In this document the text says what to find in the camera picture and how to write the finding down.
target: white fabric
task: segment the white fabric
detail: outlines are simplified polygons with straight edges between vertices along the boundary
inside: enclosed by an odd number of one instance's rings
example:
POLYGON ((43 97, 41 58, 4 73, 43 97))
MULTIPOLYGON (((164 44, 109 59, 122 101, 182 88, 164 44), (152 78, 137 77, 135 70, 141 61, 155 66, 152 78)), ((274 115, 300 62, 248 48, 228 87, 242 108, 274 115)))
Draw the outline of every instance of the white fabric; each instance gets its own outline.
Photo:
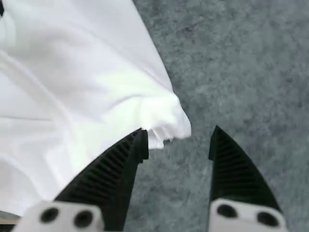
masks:
POLYGON ((52 200, 144 128, 149 147, 190 122, 131 0, 3 0, 0 210, 52 200))

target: carpet floor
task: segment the carpet floor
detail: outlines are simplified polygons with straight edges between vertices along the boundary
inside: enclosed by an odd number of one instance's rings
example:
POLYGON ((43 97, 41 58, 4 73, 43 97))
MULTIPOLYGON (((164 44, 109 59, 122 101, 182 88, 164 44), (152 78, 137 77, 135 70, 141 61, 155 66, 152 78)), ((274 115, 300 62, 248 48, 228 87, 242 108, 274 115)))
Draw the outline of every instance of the carpet floor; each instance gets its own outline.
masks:
POLYGON ((139 166, 126 231, 204 232, 216 124, 309 231, 309 2, 134 0, 192 123, 139 166))

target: mounting hole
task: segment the mounting hole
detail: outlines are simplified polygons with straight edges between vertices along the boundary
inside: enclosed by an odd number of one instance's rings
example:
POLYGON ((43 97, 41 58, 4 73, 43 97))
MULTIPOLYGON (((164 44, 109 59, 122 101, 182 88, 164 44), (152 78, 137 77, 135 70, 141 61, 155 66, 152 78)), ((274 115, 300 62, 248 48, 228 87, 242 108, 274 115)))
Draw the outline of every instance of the mounting hole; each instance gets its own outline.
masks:
POLYGON ((92 217, 91 211, 81 211, 75 216, 74 224, 78 228, 85 228, 91 224, 92 217))
POLYGON ((42 214, 41 214, 41 222, 43 223, 50 223, 56 219, 58 216, 59 210, 57 208, 49 208, 46 209, 42 214))
POLYGON ((257 221, 267 226, 272 226, 272 227, 279 226, 279 223, 276 217, 267 212, 258 213, 257 221))
POLYGON ((226 218, 237 218, 236 210, 227 204, 220 205, 217 209, 217 213, 226 218))

